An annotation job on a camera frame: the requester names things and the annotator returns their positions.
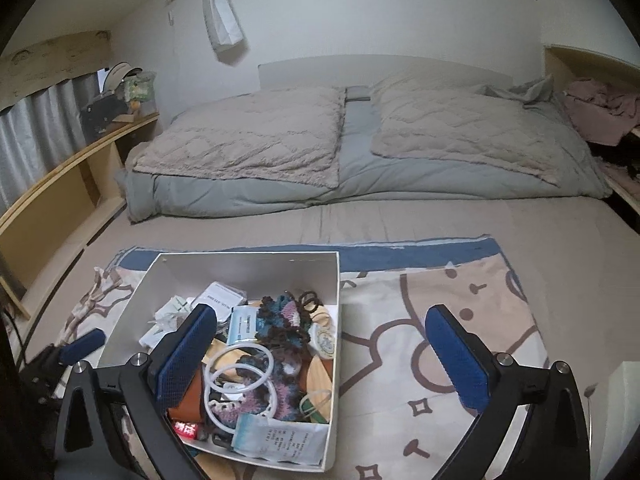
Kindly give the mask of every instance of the white box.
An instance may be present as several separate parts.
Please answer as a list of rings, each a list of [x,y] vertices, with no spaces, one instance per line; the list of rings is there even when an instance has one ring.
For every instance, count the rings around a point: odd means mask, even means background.
[[[336,350],[332,377],[331,422],[324,457],[318,466],[267,462],[249,458],[210,442],[185,440],[202,451],[261,467],[286,471],[321,473],[334,465],[338,428],[338,388],[340,377],[340,262],[338,253],[169,253],[159,254],[129,300],[108,338],[99,367],[124,364],[145,349],[138,340],[148,330],[154,312],[172,296],[199,295],[210,283],[222,282],[247,292],[257,300],[273,298],[285,290],[314,290],[334,318]]]

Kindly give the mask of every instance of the red object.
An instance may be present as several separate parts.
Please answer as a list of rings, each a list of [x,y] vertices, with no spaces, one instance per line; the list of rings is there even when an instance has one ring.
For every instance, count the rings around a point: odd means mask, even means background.
[[[183,438],[196,438],[198,435],[198,425],[189,422],[174,422],[174,431]]]

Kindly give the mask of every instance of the black cable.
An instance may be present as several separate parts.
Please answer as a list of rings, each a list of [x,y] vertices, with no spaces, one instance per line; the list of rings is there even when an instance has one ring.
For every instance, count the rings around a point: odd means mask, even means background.
[[[20,331],[18,330],[18,326],[15,323],[15,319],[12,317],[11,314],[9,314],[7,309],[4,309],[4,314],[9,318],[9,321],[14,326],[15,335],[18,338],[18,344],[20,345],[20,355],[18,356],[18,362],[19,363],[24,362],[24,365],[26,366],[29,363],[27,362],[26,348],[24,347],[24,342],[22,341],[22,337],[20,336]]]

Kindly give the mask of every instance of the pink cloth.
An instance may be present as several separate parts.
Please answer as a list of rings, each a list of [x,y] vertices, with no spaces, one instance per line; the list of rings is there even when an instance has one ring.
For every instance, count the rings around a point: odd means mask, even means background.
[[[640,124],[640,94],[593,79],[578,79],[566,89],[564,107],[574,128],[589,142],[617,146]]]

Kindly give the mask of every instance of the metal screw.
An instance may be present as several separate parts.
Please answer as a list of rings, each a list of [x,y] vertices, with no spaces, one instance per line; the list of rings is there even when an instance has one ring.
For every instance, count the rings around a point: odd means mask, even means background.
[[[73,371],[76,374],[81,374],[86,370],[88,365],[89,363],[87,361],[78,361],[76,364],[74,364]]]
[[[513,364],[513,357],[505,352],[500,352],[495,358],[502,366],[511,366]]]
[[[561,374],[568,374],[571,371],[571,368],[564,361],[557,361],[556,370],[558,370]]]
[[[138,352],[137,354],[133,354],[129,362],[134,366],[142,366],[146,363],[146,360],[149,359],[149,356],[144,352]]]

